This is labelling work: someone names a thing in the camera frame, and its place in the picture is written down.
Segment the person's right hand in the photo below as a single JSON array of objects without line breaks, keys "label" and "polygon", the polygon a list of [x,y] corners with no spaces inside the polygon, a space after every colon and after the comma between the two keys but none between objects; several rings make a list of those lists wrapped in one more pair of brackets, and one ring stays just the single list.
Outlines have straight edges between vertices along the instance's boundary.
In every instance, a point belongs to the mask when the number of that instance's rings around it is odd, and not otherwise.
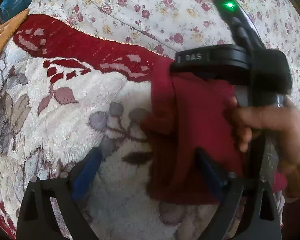
[{"label": "person's right hand", "polygon": [[247,152],[253,139],[262,131],[269,132],[279,154],[277,169],[287,179],[285,195],[292,201],[300,199],[300,111],[289,98],[284,107],[240,107],[234,96],[230,102],[238,149]]}]

